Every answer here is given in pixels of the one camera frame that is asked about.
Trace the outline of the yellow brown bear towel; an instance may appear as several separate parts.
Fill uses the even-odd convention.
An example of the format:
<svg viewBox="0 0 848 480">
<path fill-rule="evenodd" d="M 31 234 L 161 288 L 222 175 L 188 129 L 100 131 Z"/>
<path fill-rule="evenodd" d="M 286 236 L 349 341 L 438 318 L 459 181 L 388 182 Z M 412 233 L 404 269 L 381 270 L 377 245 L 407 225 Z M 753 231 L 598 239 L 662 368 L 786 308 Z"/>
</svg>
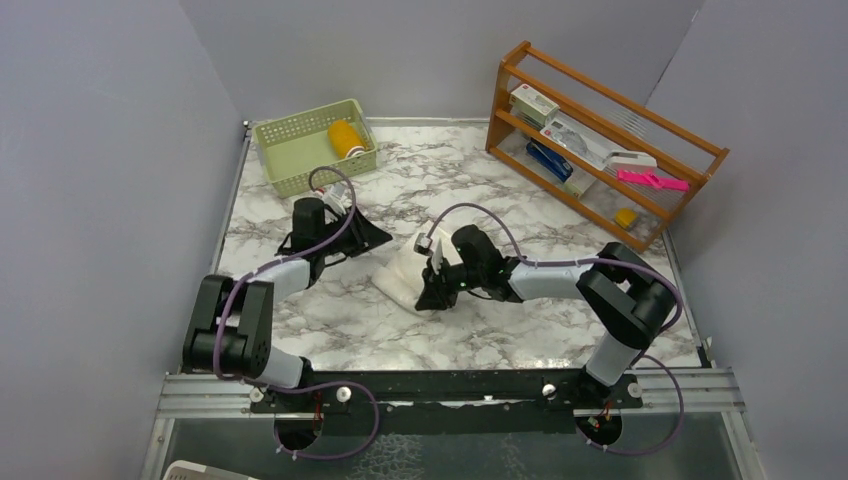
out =
<svg viewBox="0 0 848 480">
<path fill-rule="evenodd" d="M 340 159 L 347 159 L 366 151 L 365 142 L 352 124 L 340 119 L 327 129 L 330 145 Z"/>
</svg>

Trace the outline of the white towel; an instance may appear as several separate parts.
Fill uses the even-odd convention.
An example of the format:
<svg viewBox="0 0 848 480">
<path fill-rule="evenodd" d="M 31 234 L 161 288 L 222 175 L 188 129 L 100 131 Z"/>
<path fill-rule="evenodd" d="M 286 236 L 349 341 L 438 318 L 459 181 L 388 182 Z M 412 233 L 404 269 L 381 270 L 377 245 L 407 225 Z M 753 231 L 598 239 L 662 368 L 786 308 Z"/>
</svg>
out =
<svg viewBox="0 0 848 480">
<path fill-rule="evenodd" d="M 389 261 L 372 275 L 372 283 L 378 290 L 407 312 L 423 318 L 433 316 L 436 311 L 415 309 L 415 304 L 424 289 L 422 272 L 426 267 L 427 257 L 416 253 L 414 245 L 418 235 L 426 234 L 432 225 L 432 221 L 422 224 L 395 251 Z"/>
</svg>

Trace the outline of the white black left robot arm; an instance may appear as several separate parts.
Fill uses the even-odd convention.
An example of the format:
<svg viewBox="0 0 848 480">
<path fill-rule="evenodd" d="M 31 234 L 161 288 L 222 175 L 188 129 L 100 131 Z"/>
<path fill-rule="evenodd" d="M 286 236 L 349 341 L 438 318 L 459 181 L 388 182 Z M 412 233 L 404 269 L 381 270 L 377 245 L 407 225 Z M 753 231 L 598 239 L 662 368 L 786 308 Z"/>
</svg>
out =
<svg viewBox="0 0 848 480">
<path fill-rule="evenodd" d="M 313 287 L 327 267 L 392 238 L 356 206 L 334 209 L 324 198 L 297 200 L 292 230 L 273 260 L 241 279 L 217 274 L 203 278 L 184 340 L 183 366 L 225 380 L 274 386 L 285 407 L 306 408 L 314 397 L 315 386 L 306 377 L 311 364 L 273 346 L 276 305 Z"/>
</svg>

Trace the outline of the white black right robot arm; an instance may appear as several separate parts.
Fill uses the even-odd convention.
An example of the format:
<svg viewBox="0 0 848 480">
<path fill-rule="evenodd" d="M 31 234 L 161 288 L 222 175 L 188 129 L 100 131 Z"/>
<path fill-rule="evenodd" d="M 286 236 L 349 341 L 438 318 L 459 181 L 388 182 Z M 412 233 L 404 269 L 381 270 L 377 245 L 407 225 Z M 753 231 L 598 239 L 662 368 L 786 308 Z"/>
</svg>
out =
<svg viewBox="0 0 848 480">
<path fill-rule="evenodd" d="M 457 264 L 446 260 L 428 235 L 416 238 L 413 248 L 427 260 L 415 309 L 448 310 L 460 293 L 472 290 L 505 303 L 585 301 L 606 329 L 576 383 L 579 398 L 592 407 L 616 395 L 625 371 L 661 333 L 667 317 L 682 310 L 676 287 L 618 242 L 594 257 L 565 261 L 505 256 L 475 225 L 457 230 L 451 243 L 460 257 Z"/>
</svg>

